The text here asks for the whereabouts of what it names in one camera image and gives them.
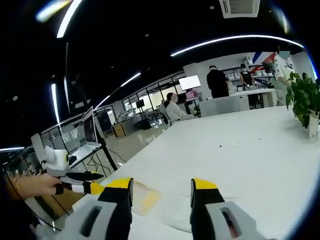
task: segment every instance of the floor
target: floor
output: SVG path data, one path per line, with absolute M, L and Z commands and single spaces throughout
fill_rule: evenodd
M 129 161 L 134 155 L 140 152 L 144 147 L 149 145 L 153 140 L 160 136 L 166 129 L 168 125 L 162 124 L 161 121 L 155 121 L 152 124 L 152 128 L 148 130 L 138 130 L 127 137 L 116 138 L 114 135 L 109 136 L 105 139 L 106 147 L 109 153 L 117 165 L 121 168 L 127 161 Z M 83 164 L 77 166 L 78 170 L 84 171 L 96 171 L 99 174 L 104 175 L 101 166 L 97 166 L 95 163 L 99 163 L 99 159 L 102 165 L 107 168 L 104 169 L 106 176 L 113 173 L 113 168 L 111 167 L 106 155 L 102 150 L 99 150 L 92 159 L 87 158 L 83 161 Z M 97 180 L 101 183 L 105 177 Z M 54 226 L 58 229 L 63 229 L 65 226 L 65 220 L 67 215 L 62 216 L 60 219 L 54 222 Z

